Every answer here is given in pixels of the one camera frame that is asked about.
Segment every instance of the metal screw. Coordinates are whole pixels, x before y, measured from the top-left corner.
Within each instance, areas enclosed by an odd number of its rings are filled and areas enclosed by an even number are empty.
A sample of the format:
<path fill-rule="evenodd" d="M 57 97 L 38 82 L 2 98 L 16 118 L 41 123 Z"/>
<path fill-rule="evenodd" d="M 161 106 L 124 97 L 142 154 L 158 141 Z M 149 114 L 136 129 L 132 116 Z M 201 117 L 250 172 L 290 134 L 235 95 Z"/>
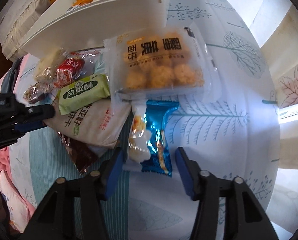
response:
<path fill-rule="evenodd" d="M 56 179 L 57 184 L 63 184 L 66 182 L 66 179 L 64 177 L 59 177 L 58 179 Z"/>
<path fill-rule="evenodd" d="M 92 171 L 92 172 L 90 173 L 90 175 L 91 175 L 92 177 L 98 177 L 98 176 L 100 176 L 100 172 L 99 172 L 99 171 Z"/>
<path fill-rule="evenodd" d="M 202 171 L 200 171 L 200 175 L 202 177 L 208 177 L 210 175 L 210 172 L 209 171 L 206 171 L 206 170 L 202 170 Z"/>
<path fill-rule="evenodd" d="M 234 179 L 234 181 L 235 181 L 236 183 L 238 183 L 238 184 L 242 184 L 242 183 L 244 182 L 244 180 L 243 180 L 241 177 L 236 177 L 236 178 Z"/>

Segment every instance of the green snack wrapper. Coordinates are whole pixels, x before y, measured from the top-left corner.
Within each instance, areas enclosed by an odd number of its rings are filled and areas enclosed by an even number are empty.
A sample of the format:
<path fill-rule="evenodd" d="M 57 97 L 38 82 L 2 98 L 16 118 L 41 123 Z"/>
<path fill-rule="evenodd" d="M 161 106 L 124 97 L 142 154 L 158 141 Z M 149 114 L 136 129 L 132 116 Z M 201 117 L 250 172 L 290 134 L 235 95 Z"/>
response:
<path fill-rule="evenodd" d="M 106 76 L 93 74 L 61 89 L 59 96 L 60 114 L 69 114 L 108 96 L 110 96 L 110 92 Z"/>

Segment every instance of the snack pile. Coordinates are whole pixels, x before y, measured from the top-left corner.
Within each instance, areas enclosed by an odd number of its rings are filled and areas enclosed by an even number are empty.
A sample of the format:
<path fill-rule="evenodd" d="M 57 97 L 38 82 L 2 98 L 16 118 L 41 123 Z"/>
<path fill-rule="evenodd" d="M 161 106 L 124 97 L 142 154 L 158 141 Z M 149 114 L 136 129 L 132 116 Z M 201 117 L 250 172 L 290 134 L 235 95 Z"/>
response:
<path fill-rule="evenodd" d="M 24 98 L 34 104 L 55 96 L 55 116 L 44 122 L 58 132 L 80 173 L 119 144 L 132 105 L 125 167 L 131 163 L 171 177 L 165 128 L 180 105 L 152 97 L 209 92 L 210 68 L 199 35 L 190 28 L 147 29 L 105 40 L 103 54 L 54 49 L 39 61 L 37 83 Z"/>

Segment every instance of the blue foil wrapper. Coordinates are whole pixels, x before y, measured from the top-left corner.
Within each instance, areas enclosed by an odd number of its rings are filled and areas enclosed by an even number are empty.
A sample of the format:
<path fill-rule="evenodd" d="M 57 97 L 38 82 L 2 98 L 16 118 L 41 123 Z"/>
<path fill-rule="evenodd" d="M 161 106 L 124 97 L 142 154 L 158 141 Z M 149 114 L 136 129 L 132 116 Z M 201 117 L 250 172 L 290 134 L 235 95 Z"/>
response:
<path fill-rule="evenodd" d="M 169 115 L 179 108 L 179 102 L 147 101 L 145 113 L 146 129 L 152 133 L 148 141 L 150 159 L 141 163 L 142 171 L 166 174 L 171 177 L 172 166 L 169 147 L 165 137 L 165 127 Z"/>

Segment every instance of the striped fabric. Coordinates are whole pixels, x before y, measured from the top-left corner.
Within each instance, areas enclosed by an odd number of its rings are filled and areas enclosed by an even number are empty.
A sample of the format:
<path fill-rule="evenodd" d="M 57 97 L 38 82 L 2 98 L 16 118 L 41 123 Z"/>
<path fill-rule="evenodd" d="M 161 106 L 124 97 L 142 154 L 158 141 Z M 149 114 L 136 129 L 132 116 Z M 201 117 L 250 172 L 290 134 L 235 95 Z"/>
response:
<path fill-rule="evenodd" d="M 51 103 L 50 99 L 41 104 L 46 103 Z M 119 137 L 125 152 L 131 123 L 132 115 L 128 117 Z M 89 170 L 98 169 L 101 162 L 109 159 L 112 154 L 113 150 L 108 151 L 102 156 L 100 162 L 94 163 Z M 49 127 L 30 132 L 30 170 L 37 203 L 41 202 L 58 177 L 65 177 L 67 180 L 80 177 L 58 134 Z M 115 193 L 107 202 L 101 204 L 110 239 L 126 240 L 128 238 L 128 192 L 129 172 L 123 171 Z M 79 199 L 75 199 L 74 213 L 77 237 L 83 239 Z"/>

